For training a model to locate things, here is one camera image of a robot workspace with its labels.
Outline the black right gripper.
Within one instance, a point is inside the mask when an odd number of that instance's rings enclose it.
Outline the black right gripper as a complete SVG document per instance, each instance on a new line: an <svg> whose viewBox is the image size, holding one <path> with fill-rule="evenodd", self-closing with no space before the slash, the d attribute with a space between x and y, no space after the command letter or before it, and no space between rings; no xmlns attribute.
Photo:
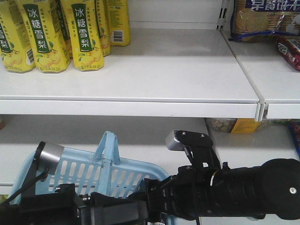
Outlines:
<svg viewBox="0 0 300 225"><path fill-rule="evenodd" d="M161 220L163 215L185 220L214 216L209 190L215 171L182 166L176 175L162 181L145 179L142 197L147 202L149 220Z"/></svg>

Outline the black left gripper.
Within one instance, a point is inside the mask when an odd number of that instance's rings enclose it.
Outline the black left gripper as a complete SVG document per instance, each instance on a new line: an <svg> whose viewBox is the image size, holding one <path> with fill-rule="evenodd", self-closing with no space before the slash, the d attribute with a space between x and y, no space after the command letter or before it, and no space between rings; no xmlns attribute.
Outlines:
<svg viewBox="0 0 300 225"><path fill-rule="evenodd" d="M15 225L137 225L148 219L147 203L93 192L84 203L75 184L61 184L58 191L22 194Z"/></svg>

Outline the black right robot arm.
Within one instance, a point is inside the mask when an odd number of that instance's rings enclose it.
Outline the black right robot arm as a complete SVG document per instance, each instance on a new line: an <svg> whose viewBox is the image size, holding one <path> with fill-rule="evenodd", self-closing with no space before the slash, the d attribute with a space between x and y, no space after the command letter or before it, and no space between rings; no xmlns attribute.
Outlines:
<svg viewBox="0 0 300 225"><path fill-rule="evenodd" d="M159 214L185 220L198 217L300 217L300 163L272 159L261 166L194 169L182 166L163 181L146 180L151 220Z"/></svg>

